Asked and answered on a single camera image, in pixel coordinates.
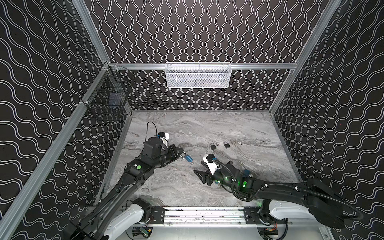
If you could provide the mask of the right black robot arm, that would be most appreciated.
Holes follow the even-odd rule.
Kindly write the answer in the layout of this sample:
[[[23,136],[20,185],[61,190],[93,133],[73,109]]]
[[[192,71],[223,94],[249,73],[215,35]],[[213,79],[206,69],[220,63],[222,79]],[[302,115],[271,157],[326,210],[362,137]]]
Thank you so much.
[[[325,226],[336,229],[345,226],[341,197],[316,179],[304,183],[268,182],[245,176],[231,162],[216,169],[214,174],[209,169],[194,170],[194,174],[208,186],[218,182],[240,201],[284,201],[307,208],[309,214]]]

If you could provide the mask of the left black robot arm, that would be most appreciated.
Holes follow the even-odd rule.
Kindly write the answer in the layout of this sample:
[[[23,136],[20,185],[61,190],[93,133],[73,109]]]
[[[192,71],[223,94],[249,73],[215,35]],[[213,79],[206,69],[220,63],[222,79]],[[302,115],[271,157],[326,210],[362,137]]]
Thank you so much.
[[[78,224],[68,224],[63,231],[65,240],[115,240],[136,223],[146,223],[150,217],[149,203],[137,199],[125,211],[127,200],[150,178],[155,169],[176,161],[184,149],[166,145],[158,137],[143,143],[140,155],[129,162],[109,194]]]

